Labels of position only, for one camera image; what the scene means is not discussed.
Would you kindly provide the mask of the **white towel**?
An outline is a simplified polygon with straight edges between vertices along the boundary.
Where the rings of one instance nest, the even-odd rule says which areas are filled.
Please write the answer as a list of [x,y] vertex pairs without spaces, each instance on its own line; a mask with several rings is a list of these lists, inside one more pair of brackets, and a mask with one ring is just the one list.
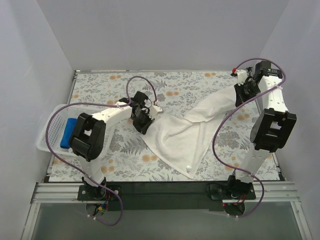
[[170,167],[193,179],[225,115],[236,107],[236,91],[228,86],[211,93],[184,117],[163,115],[142,139]]

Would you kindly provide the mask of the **blue microfiber towel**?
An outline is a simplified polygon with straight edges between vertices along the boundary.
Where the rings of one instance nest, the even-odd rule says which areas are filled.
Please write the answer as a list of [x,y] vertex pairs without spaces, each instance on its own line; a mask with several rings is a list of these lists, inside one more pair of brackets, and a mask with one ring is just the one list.
[[77,119],[76,118],[68,118],[65,128],[64,128],[64,132],[62,135],[62,139],[60,141],[60,147],[62,149],[69,149],[70,148],[70,144],[69,144],[69,140],[70,137],[72,135],[72,132],[74,130],[74,127],[76,125]]

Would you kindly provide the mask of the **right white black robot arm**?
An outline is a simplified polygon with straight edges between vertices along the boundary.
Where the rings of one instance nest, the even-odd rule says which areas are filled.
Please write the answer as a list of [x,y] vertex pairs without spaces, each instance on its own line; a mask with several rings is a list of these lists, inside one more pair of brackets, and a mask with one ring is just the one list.
[[263,109],[250,132],[250,146],[241,165],[227,180],[227,194],[232,198],[243,198],[253,189],[254,175],[267,157],[282,149],[295,124],[297,116],[289,112],[283,98],[280,83],[283,72],[272,67],[268,60],[261,60],[255,68],[238,71],[234,69],[238,83],[234,86],[236,107],[254,100],[261,94]]

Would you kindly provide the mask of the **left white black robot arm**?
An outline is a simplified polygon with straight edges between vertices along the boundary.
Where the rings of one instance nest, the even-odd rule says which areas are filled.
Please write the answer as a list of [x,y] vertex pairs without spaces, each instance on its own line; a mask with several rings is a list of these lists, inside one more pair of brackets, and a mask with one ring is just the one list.
[[116,107],[87,114],[81,113],[69,139],[69,146],[77,156],[84,171],[82,182],[85,192],[99,200],[106,195],[106,190],[99,185],[106,185],[106,178],[101,170],[101,160],[110,146],[113,127],[126,119],[131,119],[134,128],[140,134],[146,134],[155,117],[163,110],[152,103],[144,93],[137,91],[132,98],[121,98]]

